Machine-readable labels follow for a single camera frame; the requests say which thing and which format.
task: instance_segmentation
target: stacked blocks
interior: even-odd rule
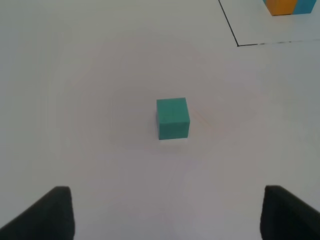
[[[263,0],[272,16],[310,14],[317,0]]]
[[[190,117],[184,97],[157,100],[156,112],[159,140],[188,137]]]

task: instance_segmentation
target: teal cube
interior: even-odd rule
[[[190,117],[185,97],[157,100],[156,112],[159,140],[188,137]]]
[[[310,14],[317,0],[298,0],[293,14]]]

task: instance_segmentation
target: white surface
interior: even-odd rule
[[[320,209],[316,42],[237,48],[215,0],[5,0],[0,32],[1,226],[57,185],[76,240],[257,240],[270,184]]]
[[[312,13],[272,16],[263,0],[221,0],[239,45],[320,40],[320,4]]]

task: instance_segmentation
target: orange block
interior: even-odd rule
[[[291,15],[298,0],[266,0],[266,7],[272,16]]]

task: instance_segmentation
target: green block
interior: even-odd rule
[[[159,140],[188,137],[190,117],[185,97],[157,100],[156,112]]]

